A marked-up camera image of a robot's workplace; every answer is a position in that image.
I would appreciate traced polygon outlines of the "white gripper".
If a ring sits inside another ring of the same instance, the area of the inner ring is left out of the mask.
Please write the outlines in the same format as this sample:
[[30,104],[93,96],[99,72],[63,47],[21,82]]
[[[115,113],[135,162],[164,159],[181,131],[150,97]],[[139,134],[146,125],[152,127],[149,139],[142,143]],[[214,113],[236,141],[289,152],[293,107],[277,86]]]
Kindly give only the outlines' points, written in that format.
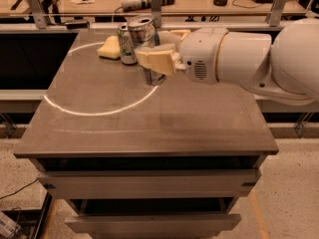
[[138,47],[135,54],[142,67],[154,72],[173,76],[184,71],[194,82],[215,85],[218,52],[227,33],[225,28],[159,31],[159,46]]

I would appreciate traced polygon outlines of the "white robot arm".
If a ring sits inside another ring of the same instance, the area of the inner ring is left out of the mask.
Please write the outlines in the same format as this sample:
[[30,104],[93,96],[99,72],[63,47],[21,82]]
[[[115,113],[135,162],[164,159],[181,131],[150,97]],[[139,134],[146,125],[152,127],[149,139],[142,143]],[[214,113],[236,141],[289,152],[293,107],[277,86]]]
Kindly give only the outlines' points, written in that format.
[[319,101],[319,22],[306,18],[268,34],[202,28],[159,34],[162,44],[135,49],[139,64],[208,85],[227,83],[290,106]]

